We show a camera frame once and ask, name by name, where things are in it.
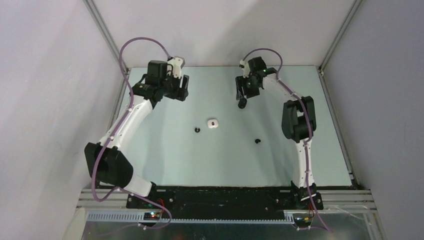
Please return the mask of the black cylindrical cap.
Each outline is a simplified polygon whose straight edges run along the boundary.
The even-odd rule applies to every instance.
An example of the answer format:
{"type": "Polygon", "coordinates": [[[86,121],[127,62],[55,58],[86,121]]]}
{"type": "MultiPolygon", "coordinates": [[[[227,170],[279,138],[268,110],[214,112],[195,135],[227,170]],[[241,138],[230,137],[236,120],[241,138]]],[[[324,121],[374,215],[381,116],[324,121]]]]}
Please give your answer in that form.
{"type": "Polygon", "coordinates": [[[247,99],[246,98],[241,98],[238,101],[238,104],[237,104],[239,109],[244,109],[246,107],[246,105],[247,105],[247,99]]]}

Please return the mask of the white earbud charging case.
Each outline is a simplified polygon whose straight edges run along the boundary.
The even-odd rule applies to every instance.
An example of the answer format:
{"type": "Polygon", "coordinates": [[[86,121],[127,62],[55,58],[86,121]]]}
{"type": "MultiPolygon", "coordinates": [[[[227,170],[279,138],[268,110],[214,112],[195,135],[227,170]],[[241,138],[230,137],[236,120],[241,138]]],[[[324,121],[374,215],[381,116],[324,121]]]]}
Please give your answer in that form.
{"type": "Polygon", "coordinates": [[[209,119],[207,121],[207,126],[208,126],[209,129],[217,128],[219,126],[218,120],[217,119],[209,119]]]}

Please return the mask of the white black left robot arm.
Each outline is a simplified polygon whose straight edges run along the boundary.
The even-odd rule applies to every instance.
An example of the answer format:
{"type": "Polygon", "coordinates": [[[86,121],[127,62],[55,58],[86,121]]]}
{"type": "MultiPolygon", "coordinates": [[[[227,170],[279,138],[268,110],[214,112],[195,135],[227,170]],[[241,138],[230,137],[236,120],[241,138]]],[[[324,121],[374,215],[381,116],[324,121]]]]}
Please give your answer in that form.
{"type": "Polygon", "coordinates": [[[119,187],[139,195],[145,208],[153,208],[158,194],[154,183],[136,173],[135,159],[127,155],[136,130],[164,97],[183,102],[188,96],[189,76],[182,74],[185,59],[170,57],[168,61],[151,60],[147,71],[132,86],[125,111],[98,142],[84,149],[87,168],[93,181],[119,187]]]}

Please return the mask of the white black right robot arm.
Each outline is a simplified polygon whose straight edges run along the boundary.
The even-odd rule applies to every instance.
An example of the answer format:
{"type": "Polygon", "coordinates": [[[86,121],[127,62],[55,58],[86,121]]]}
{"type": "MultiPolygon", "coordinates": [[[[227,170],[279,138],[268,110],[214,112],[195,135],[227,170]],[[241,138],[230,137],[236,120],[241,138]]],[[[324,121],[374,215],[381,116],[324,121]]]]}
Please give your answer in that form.
{"type": "Polygon", "coordinates": [[[316,183],[312,173],[311,142],[317,128],[314,99],[302,96],[279,78],[274,67],[267,67],[261,57],[239,62],[242,75],[235,78],[237,106],[244,109],[248,99],[260,95],[260,90],[274,92],[285,102],[282,107],[281,130],[286,139],[294,142],[297,160],[293,163],[290,182],[291,204],[304,209],[316,196],[316,183]]]}

